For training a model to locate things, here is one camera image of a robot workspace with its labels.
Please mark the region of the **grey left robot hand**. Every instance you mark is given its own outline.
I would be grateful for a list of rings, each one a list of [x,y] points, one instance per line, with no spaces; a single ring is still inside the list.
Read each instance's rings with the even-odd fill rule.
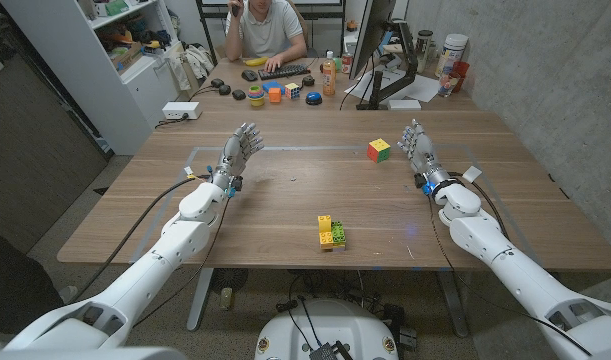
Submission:
[[[227,139],[212,173],[211,183],[226,190],[242,175],[247,161],[264,148],[263,138],[255,123],[243,123]]]

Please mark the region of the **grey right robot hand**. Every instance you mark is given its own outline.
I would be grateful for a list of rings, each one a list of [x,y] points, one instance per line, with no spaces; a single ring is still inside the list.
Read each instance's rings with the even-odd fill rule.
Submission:
[[[450,179],[448,172],[438,160],[432,140],[416,119],[404,128],[397,146],[410,163],[417,188],[425,186],[433,190],[440,183]]]

